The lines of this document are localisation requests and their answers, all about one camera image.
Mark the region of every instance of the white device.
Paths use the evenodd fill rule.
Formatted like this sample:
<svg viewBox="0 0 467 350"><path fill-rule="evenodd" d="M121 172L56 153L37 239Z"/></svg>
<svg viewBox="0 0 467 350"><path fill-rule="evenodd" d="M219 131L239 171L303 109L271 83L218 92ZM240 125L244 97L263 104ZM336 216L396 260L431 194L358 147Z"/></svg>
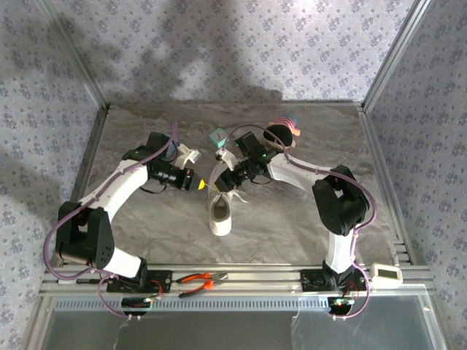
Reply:
<svg viewBox="0 0 467 350"><path fill-rule="evenodd" d="M184 144L179 145L177 149L180 155L175 160L175 166L180 169L184 169L188 161L194 164L201 157L201 153L197 149L190 149Z"/></svg>
<svg viewBox="0 0 467 350"><path fill-rule="evenodd" d="M397 266L374 263L371 266L370 278L374 289L392 289L402 285L402 271Z"/></svg>
<svg viewBox="0 0 467 350"><path fill-rule="evenodd" d="M235 155L226 150L226 149L222 149L222 148L219 148L217 151L216 151L216 159L220 158L225 164L227 164L228 168L230 170L233 170L234 167L237 165L237 163L239 162Z"/></svg>

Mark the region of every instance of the patterned wallpaper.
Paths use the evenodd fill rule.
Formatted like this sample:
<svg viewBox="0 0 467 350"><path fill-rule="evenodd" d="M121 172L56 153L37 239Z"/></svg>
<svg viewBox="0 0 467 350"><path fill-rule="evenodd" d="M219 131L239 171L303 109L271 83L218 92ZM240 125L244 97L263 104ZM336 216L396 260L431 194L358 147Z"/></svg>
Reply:
<svg viewBox="0 0 467 350"><path fill-rule="evenodd" d="M419 258L467 349L467 2L433 0L371 111Z"/></svg>
<svg viewBox="0 0 467 350"><path fill-rule="evenodd" d="M107 100L362 101L413 0L55 0Z"/></svg>
<svg viewBox="0 0 467 350"><path fill-rule="evenodd" d="M18 349L97 108L33 0L0 13L0 349Z"/></svg>

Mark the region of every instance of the white shoe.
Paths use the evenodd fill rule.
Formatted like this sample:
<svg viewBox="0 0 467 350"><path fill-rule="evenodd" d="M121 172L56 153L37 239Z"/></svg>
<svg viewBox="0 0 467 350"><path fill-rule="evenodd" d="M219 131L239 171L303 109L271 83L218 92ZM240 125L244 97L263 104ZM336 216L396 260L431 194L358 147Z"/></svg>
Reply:
<svg viewBox="0 0 467 350"><path fill-rule="evenodd" d="M216 191L214 185L217 178L227 170L225 163L218 163L212 169L211 176L208 181L207 196L208 196L208 211L209 211L209 227L212 233L216 236L225 236L232 229L232 197L236 195L244 203L248 203L239 194L232 190L230 192Z"/></svg>

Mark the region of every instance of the table surface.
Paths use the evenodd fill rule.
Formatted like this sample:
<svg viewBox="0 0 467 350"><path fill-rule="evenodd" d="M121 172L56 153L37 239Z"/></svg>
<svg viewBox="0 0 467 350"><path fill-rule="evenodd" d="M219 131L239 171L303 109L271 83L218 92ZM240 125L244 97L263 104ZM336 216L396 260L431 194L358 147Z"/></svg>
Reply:
<svg viewBox="0 0 467 350"><path fill-rule="evenodd" d="M374 225L360 232L358 261L394 263L395 234L388 224L387 209L353 106L172 104L136 112L112 106L86 194L115 170L125 152L145 144L151 131L169 133L172 121L178 120L180 142L200 150L202 156L193 168L207 180L215 165L216 148L209 142L212 131L223 128L229 132L245 123L267 126L282 112L296 114L301 129L291 155L318 166L344 164L373 193L379 216ZM236 136L247 131L239 131ZM260 131L254 132L262 139ZM161 188L157 182L148 182L145 187ZM233 229L224 237L214 236L209 230L206 190L181 192L169 187L160 195L137 190L112 221L115 243L150 263L321 264L328 234L310 193L281 182L245 183L241 190L249 203L234 198Z"/></svg>

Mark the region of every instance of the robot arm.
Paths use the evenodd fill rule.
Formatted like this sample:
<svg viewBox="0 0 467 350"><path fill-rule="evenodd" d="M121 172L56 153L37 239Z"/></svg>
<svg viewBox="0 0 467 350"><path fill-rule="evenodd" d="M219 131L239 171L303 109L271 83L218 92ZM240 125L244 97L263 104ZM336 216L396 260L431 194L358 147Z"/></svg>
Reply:
<svg viewBox="0 0 467 350"><path fill-rule="evenodd" d="M149 179L156 179L161 184L180 190L197 190L204 187L203 180L192 169L185 167L188 160L194 163L199 158L199 152L184 145L179 147L180 155L176 166L163 160L166 156L165 151L150 162L124 172L124 169L156 152L168 140L166 135L151 133L146 145L128 151L117 169L97 189L77 203L65 202L60 207L59 220L81 203L96 198L106 187L105 192L94 203L58 229L55 253L60 258L115 273L129 283L145 283L145 259L128 254L115 246L110 223L131 194ZM109 180L119 173L121 175L108 184Z"/></svg>
<svg viewBox="0 0 467 350"><path fill-rule="evenodd" d="M320 219L329 230L329 246L323 261L323 274L328 284L337 289L353 272L354 257L350 256L352 234L355 227L363 221L369 208L363 192L343 179L313 173L291 164L278 150L266 150L252 133L243 135L235 142L247 158L236 164L233 170L228 169L222 173L215 183L217 188L228 192L247 179L263 175L305 191L312 191ZM345 166L331 169L292 159L308 168L332 171L355 179Z"/></svg>

